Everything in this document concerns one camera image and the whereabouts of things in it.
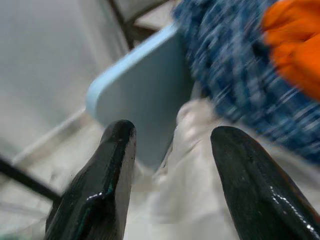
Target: white cloth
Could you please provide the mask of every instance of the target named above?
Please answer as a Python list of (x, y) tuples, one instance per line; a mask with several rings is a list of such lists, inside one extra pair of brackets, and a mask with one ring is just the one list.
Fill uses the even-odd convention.
[[(239, 239), (212, 155), (210, 135), (220, 125), (232, 126), (214, 114), (208, 99), (192, 100), (180, 109), (166, 163), (146, 181), (149, 184), (148, 197), (143, 207), (147, 207), (145, 221), (149, 239)], [(320, 210), (320, 178), (316, 169), (249, 129), (241, 125), (235, 127), (258, 140), (316, 210)]]

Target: blue checkered cloth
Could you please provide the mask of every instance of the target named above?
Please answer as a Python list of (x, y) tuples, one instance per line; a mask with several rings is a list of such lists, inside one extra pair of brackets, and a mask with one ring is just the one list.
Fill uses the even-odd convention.
[(216, 112), (320, 164), (320, 105), (279, 77), (260, 29), (275, 0), (184, 0), (173, 12)]

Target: light blue board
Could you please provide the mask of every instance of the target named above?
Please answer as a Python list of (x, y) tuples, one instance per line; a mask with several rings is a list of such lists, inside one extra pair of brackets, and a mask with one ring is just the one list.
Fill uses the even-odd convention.
[(150, 37), (101, 74), (90, 86), (87, 111), (104, 127), (126, 119), (137, 130), (137, 158), (156, 170), (193, 82), (175, 25)]

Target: white wall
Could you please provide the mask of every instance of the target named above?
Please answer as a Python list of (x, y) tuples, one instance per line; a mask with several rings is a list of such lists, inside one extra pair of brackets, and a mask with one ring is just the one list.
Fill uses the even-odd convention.
[(77, 112), (126, 53), (105, 0), (0, 1), (0, 153), (13, 158)]

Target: orange object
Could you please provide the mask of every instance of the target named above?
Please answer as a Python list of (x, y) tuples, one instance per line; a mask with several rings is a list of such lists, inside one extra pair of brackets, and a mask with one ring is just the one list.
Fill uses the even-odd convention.
[(281, 0), (262, 20), (278, 73), (320, 101), (320, 0)]

